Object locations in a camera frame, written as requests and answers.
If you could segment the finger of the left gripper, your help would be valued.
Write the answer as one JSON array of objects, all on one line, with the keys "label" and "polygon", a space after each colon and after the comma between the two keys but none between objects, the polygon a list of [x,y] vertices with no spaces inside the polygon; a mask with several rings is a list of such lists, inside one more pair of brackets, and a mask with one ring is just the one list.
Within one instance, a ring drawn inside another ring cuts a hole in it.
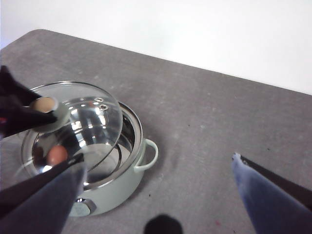
[{"label": "finger of the left gripper", "polygon": [[0,138],[57,121],[52,113],[42,113],[25,107],[0,109]]},{"label": "finger of the left gripper", "polygon": [[41,95],[16,81],[5,65],[0,68],[0,95],[13,96],[23,106],[29,106],[33,101],[41,97]]}]

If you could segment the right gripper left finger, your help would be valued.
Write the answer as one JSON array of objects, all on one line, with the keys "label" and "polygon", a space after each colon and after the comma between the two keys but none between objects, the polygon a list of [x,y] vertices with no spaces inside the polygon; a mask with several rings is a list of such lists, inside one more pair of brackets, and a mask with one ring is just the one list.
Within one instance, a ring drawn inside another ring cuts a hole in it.
[{"label": "right gripper left finger", "polygon": [[78,154],[0,193],[2,234],[59,234],[86,178]]}]

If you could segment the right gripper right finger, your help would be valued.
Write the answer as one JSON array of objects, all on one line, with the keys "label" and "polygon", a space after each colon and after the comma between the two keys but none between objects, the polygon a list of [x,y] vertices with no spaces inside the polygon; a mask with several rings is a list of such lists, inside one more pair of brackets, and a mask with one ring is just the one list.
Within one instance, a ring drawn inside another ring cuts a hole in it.
[{"label": "right gripper right finger", "polygon": [[310,234],[312,192],[239,153],[232,157],[239,195],[258,234]]}]

